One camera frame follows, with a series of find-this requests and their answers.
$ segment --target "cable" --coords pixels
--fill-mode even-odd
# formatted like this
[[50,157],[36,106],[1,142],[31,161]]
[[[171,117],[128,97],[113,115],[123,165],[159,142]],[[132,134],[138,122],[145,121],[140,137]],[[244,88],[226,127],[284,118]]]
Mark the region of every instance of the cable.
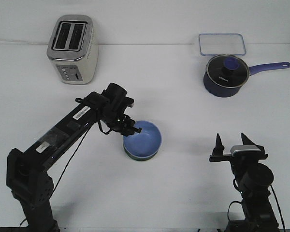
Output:
[[30,44],[30,45],[48,45],[48,43],[43,42],[30,42],[26,40],[7,40],[7,39],[1,39],[1,42],[10,42],[10,43],[16,43],[16,44]]
[[107,132],[104,132],[104,131],[103,131],[102,124],[101,124],[101,117],[100,117],[100,112],[99,112],[99,110],[97,110],[97,121],[98,121],[98,125],[99,125],[99,130],[100,130],[103,134],[108,135],[108,134],[112,131],[111,128],[110,128]]
[[278,211],[279,211],[279,214],[280,214],[280,219],[281,219],[281,223],[282,223],[283,230],[284,230],[284,232],[286,232],[284,219],[283,219],[283,217],[282,217],[282,213],[281,213],[281,210],[280,210],[280,206],[279,206],[279,203],[278,203],[278,199],[277,199],[277,197],[276,197],[276,194],[275,194],[275,191],[274,191],[274,188],[273,188],[272,185],[271,185],[271,190],[272,190],[272,192],[273,192],[273,195],[274,195],[275,201],[276,201],[276,203],[277,203],[277,207],[278,207]]
[[233,203],[238,203],[238,204],[242,205],[242,203],[239,202],[239,201],[233,201],[233,202],[230,203],[229,208],[228,208],[228,212],[227,212],[227,218],[228,218],[228,221],[229,221],[229,222],[231,222],[231,220],[230,220],[230,218],[229,218],[229,211],[230,211],[230,207],[231,207],[231,205],[232,205]]
[[241,192],[240,189],[238,188],[237,184],[236,184],[236,179],[235,179],[235,178],[233,179],[233,186],[234,186],[234,188],[235,188],[238,192]]
[[21,225],[22,225],[25,221],[27,221],[27,218],[25,218],[24,220],[22,220],[22,222],[19,224],[19,227],[21,227]]
[[89,129],[90,129],[90,127],[89,127],[89,128],[87,129],[87,131],[85,132],[85,134],[84,134],[84,136],[83,136],[82,140],[79,142],[79,144],[78,144],[77,148],[75,149],[74,153],[72,154],[72,156],[70,157],[70,159],[69,159],[69,161],[67,162],[66,166],[64,167],[64,169],[63,169],[63,171],[62,171],[62,173],[61,173],[61,175],[60,175],[60,177],[59,177],[59,180],[57,181],[57,183],[56,183],[56,186],[54,187],[54,190],[53,190],[53,192],[50,194],[50,197],[49,197],[49,198],[51,198],[51,197],[52,197],[52,195],[54,194],[54,192],[55,192],[55,190],[56,190],[56,188],[57,188],[57,186],[58,186],[58,184],[59,184],[59,182],[60,182],[60,180],[61,180],[61,178],[62,178],[62,176],[63,176],[64,172],[66,171],[66,169],[67,169],[67,167],[68,167],[68,165],[69,165],[70,161],[72,160],[73,156],[76,154],[76,152],[77,152],[78,148],[79,148],[79,147],[80,147],[80,145],[82,144],[82,142],[83,142],[83,140],[84,140],[85,136],[87,135],[87,133],[88,133]]

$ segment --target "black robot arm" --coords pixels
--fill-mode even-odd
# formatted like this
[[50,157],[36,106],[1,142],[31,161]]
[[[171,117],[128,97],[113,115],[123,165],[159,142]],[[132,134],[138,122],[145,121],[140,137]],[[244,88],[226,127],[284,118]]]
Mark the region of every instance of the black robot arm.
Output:
[[92,92],[84,99],[76,99],[80,104],[29,149],[21,152],[14,148],[9,153],[6,184],[21,203],[29,232],[59,231],[49,202],[54,183],[47,170],[93,124],[101,125],[101,120],[110,131],[124,136],[140,133],[141,128],[135,128],[135,121],[124,114],[134,103],[126,94],[122,87],[111,83],[102,94]]
[[243,145],[231,148],[231,154],[223,154],[219,134],[210,162],[229,161],[234,174],[234,187],[241,193],[245,220],[230,220],[226,232],[279,232],[278,222],[269,202],[268,187],[274,180],[272,171],[258,163],[268,157],[264,147],[254,144],[241,133]]

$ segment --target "saucepan handle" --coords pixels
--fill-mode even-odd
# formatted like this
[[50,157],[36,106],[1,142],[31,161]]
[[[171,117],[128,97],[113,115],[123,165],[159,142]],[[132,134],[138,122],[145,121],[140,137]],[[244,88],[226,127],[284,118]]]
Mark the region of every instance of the saucepan handle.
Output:
[[287,69],[287,68],[290,68],[289,62],[260,64],[260,65],[249,67],[249,72],[250,72],[250,76],[252,76],[256,73],[266,71],[266,70]]

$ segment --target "container lid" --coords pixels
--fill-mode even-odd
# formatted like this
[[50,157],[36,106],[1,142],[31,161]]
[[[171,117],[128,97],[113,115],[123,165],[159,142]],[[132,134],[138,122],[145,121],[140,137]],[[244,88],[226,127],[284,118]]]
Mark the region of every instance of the container lid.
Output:
[[123,146],[128,156],[137,161],[152,158],[159,150],[162,137],[159,129],[151,122],[136,121],[135,127],[142,128],[141,133],[123,136]]
[[237,33],[199,34],[199,46],[202,56],[218,54],[244,56],[246,54],[244,38]]
[[247,81],[249,67],[235,56],[218,55],[209,60],[206,73],[214,83],[222,87],[236,88]]

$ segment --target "saucepan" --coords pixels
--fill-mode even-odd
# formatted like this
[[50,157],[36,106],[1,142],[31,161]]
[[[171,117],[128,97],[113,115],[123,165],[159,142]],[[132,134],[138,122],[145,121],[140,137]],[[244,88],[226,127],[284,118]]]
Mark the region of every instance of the saucepan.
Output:
[[203,82],[205,88],[215,96],[230,97],[236,94],[248,78],[265,70],[287,69],[289,62],[260,64],[248,67],[233,55],[218,55],[209,60]]

